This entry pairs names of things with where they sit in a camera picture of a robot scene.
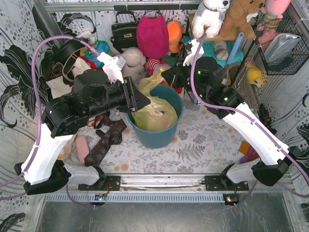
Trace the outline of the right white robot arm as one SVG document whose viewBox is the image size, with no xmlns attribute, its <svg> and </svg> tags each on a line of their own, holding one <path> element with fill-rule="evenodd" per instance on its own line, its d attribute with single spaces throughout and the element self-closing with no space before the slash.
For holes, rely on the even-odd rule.
<svg viewBox="0 0 309 232">
<path fill-rule="evenodd" d="M 220 183 L 227 189 L 231 184 L 257 180 L 271 187 L 279 182 L 301 151 L 277 139 L 256 118 L 244 99 L 222 81 L 223 68 L 214 58 L 201 57 L 196 61 L 194 85 L 197 94 L 204 102 L 220 106 L 207 110 L 236 129 L 257 152 L 259 159 L 228 165 L 220 174 Z"/>
</svg>

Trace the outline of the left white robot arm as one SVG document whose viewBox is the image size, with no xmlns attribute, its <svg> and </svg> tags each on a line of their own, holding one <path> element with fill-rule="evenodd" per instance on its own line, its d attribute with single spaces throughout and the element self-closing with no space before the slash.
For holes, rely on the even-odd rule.
<svg viewBox="0 0 309 232">
<path fill-rule="evenodd" d="M 87 190 L 106 187 L 106 175 L 95 164 L 95 157 L 84 167 L 65 164 L 58 159 L 63 146 L 88 121 L 112 109 L 136 112 L 150 104 L 134 85 L 131 77 L 111 84 L 104 71 L 89 69 L 74 79 L 71 93 L 51 100 L 42 114 L 40 144 L 27 160 L 14 166 L 23 174 L 27 195 L 55 192 L 67 184 Z"/>
</svg>

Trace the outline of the yellow plastic trash bag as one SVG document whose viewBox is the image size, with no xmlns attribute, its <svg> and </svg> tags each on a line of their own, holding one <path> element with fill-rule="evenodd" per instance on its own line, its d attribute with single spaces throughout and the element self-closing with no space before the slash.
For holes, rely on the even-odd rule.
<svg viewBox="0 0 309 232">
<path fill-rule="evenodd" d="M 132 113 L 135 125 L 145 131 L 163 131 L 173 126 L 178 120 L 175 109 L 165 99 L 158 95 L 152 96 L 150 91 L 155 87 L 161 86 L 164 80 L 160 68 L 159 73 L 153 74 L 148 78 L 143 78 L 139 84 L 139 91 L 144 94 L 151 103 L 141 110 Z"/>
</svg>

